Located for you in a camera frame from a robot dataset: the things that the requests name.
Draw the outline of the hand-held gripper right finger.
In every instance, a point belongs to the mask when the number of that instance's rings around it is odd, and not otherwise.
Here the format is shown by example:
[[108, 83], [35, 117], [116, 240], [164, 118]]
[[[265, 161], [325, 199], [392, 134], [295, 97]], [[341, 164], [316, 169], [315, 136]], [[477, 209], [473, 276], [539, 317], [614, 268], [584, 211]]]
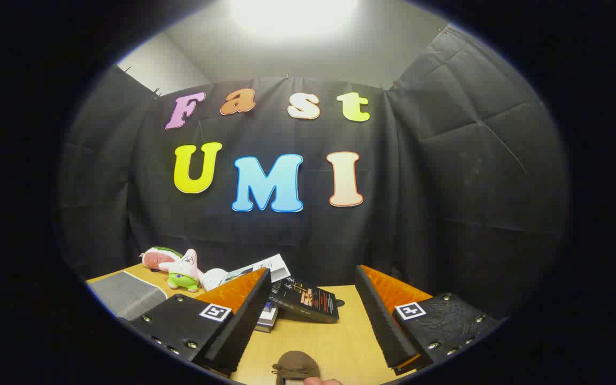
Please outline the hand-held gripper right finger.
[[450, 360], [502, 322], [452, 292], [433, 296], [369, 266], [357, 266], [355, 287], [396, 375]]

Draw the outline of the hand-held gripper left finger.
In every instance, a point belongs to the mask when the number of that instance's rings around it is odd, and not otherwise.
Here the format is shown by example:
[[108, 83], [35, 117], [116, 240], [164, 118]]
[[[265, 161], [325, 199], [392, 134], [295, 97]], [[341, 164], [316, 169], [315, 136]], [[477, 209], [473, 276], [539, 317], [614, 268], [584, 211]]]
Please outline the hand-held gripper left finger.
[[250, 341], [271, 291], [260, 268], [197, 297], [175, 294], [129, 321], [136, 331], [181, 360], [230, 375]]

